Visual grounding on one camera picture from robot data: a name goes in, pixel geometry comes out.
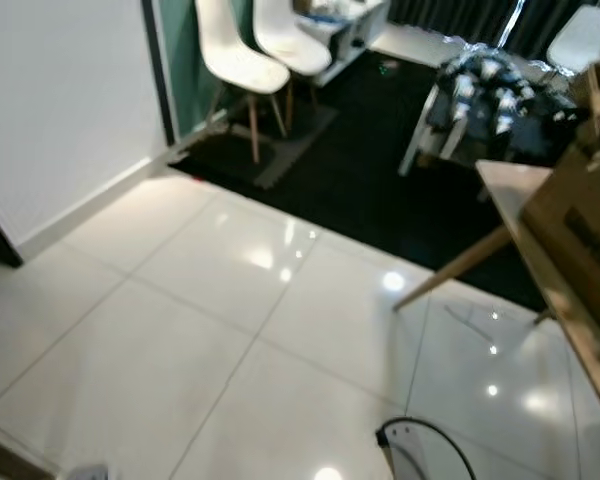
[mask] wooden table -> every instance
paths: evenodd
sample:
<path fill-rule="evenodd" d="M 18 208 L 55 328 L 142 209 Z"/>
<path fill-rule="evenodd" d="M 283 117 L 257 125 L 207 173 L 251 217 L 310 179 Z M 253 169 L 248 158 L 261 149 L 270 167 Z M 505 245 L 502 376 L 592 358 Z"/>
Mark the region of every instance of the wooden table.
<path fill-rule="evenodd" d="M 535 323 L 550 313 L 554 314 L 600 398 L 600 328 L 544 248 L 520 220 L 523 205 L 551 170 L 486 160 L 479 161 L 477 167 L 504 225 L 427 279 L 400 300 L 394 310 L 461 275 L 513 240 L 551 311 L 540 314 Z"/>

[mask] table top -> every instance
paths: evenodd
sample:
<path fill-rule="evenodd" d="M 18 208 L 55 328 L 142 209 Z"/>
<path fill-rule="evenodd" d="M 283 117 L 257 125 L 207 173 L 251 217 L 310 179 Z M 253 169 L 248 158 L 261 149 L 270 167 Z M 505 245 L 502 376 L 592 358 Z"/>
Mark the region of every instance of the table top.
<path fill-rule="evenodd" d="M 551 174 L 551 169 L 488 160 L 480 160 L 477 168 L 520 255 L 600 398 L 600 328 L 520 220 L 524 204 Z"/>

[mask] green wall panel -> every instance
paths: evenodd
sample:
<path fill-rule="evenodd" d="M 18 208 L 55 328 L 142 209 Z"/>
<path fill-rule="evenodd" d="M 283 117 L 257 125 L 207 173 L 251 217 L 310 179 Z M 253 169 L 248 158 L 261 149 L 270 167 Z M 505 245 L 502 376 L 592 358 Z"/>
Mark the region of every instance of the green wall panel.
<path fill-rule="evenodd" d="M 202 61 L 194 1 L 159 0 L 180 136 L 187 135 L 204 120 L 218 85 Z M 242 38 L 253 46 L 252 0 L 231 2 Z"/>

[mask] baseboard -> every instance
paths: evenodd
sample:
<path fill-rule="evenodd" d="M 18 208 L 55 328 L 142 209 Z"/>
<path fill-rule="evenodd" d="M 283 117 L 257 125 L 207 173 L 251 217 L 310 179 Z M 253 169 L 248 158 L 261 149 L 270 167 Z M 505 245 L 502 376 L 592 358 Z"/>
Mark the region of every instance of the baseboard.
<path fill-rule="evenodd" d="M 212 125 L 224 120 L 237 107 L 236 105 L 232 106 L 229 111 L 220 110 L 217 112 L 213 116 Z M 169 163 L 174 163 L 182 158 L 186 148 L 201 138 L 205 134 L 205 130 L 206 122 L 199 123 L 191 133 L 165 153 L 155 159 L 147 157 L 140 160 L 82 201 L 66 209 L 56 218 L 40 227 L 15 249 L 25 262 L 36 257 L 140 182 L 161 171 Z"/>

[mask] white tile floor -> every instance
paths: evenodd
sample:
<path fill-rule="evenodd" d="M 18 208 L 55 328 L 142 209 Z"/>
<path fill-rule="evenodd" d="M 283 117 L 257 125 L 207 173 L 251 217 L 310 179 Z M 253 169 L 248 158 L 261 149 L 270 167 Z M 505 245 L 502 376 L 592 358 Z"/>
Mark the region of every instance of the white tile floor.
<path fill-rule="evenodd" d="M 388 480 L 374 429 L 406 410 L 480 480 L 600 480 L 555 323 L 456 282 L 391 313 L 428 274 L 167 171 L 0 267 L 0 435 L 133 480 Z M 432 480 L 468 478 L 420 436 Z"/>

